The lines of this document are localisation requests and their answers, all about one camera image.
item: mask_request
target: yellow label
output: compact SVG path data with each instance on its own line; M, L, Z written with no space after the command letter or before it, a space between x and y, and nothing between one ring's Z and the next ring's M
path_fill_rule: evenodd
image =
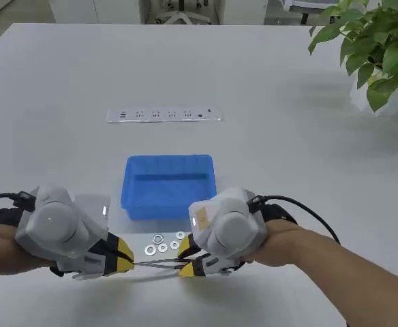
M198 227L200 231L207 229L208 226L210 225L208 221L208 215L206 215L205 208L196 211L196 219L198 220Z

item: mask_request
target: flat washer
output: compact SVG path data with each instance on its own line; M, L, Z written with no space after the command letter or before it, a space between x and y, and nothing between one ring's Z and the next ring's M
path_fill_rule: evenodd
M156 245L161 244L164 242L164 236L161 234L155 234L152 238L152 242L154 242Z
M160 251L161 253L164 253L168 250L168 246L166 243L162 243L160 245L158 245L158 251Z
M170 242L170 248L172 250L177 250L179 249L179 242L177 240L173 240L172 242Z
M144 248L144 253L151 257L152 255L157 253L157 247L153 244L148 245L147 247Z
M185 233L184 232L177 232L175 234L175 236L177 237L177 239L183 240L185 238Z

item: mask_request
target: power strip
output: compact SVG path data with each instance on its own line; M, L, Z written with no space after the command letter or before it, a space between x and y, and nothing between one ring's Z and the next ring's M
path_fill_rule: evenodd
M222 121L220 110L202 108L136 108L108 110L107 123L162 123L167 121Z

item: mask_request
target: forearm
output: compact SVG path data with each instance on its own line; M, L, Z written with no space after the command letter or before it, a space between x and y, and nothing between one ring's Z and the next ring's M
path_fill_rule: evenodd
M14 240L16 231L0 225L0 275L14 275L43 266L50 262L29 255Z
M397 276L314 232L301 235L294 253L351 327L398 327Z

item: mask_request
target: wrist strap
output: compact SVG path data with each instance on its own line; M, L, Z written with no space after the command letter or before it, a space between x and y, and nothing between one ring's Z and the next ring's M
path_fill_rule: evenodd
M277 204L265 204L261 207L260 211L265 223L270 220L283 219L290 223L298 224L290 213Z
M8 225L17 228L22 218L23 209L19 208L2 208L0 209L0 225Z

